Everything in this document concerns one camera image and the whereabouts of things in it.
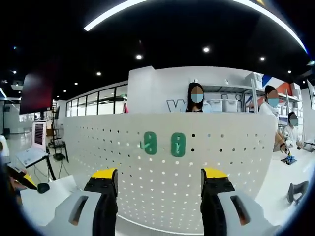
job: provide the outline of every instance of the glass window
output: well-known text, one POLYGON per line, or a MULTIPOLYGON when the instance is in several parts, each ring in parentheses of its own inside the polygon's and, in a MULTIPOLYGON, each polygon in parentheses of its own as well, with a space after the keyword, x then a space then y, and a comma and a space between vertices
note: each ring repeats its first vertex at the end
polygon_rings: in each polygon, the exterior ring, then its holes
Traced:
POLYGON ((78 112, 78 99, 72 101, 71 116, 76 117, 78 112))
POLYGON ((70 117, 71 116, 71 102, 67 102, 67 112, 66 116, 70 117))
POLYGON ((85 116, 85 103, 87 97, 80 97, 79 98, 79 105, 78 105, 78 116, 85 116))
POLYGON ((127 85, 116 88, 115 113, 124 112, 124 104, 127 106, 127 85))
POLYGON ((97 113, 97 92, 88 95, 87 116, 96 115, 97 113))
POLYGON ((114 92, 115 89, 107 89, 99 92, 98 114, 114 113, 114 92))

